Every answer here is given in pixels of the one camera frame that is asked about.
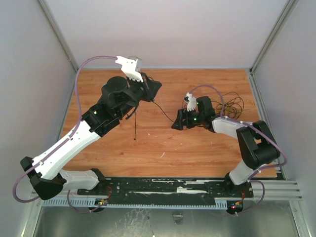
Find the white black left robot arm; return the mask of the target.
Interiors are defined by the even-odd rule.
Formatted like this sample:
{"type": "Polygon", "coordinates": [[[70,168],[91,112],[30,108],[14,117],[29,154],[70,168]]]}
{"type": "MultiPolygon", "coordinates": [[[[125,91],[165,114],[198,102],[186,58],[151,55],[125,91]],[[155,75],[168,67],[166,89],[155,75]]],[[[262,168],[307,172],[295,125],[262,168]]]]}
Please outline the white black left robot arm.
{"type": "Polygon", "coordinates": [[[161,88],[159,81],[141,74],[141,81],[120,76],[110,78],[101,88],[101,97],[63,138],[41,155],[25,157],[20,164],[42,200],[51,199],[62,191],[85,189],[100,195],[106,189],[102,172],[97,168],[88,171],[67,171],[63,167],[84,148],[99,140],[129,119],[140,101],[152,102],[161,88]]]}

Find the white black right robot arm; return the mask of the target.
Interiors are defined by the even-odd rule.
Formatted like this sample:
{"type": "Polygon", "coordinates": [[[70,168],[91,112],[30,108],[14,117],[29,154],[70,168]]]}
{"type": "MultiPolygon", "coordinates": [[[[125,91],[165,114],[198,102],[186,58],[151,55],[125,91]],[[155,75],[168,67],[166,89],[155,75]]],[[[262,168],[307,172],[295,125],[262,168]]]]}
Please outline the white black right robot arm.
{"type": "Polygon", "coordinates": [[[280,157],[276,141],[264,121],[246,125],[242,121],[216,114],[207,96],[195,98],[187,93],[184,100],[187,107],[178,110],[172,129],[201,126],[212,133],[224,134],[238,141],[241,161],[225,177],[224,191],[227,195],[235,197],[241,192],[242,184],[248,182],[255,172],[280,157]]]}

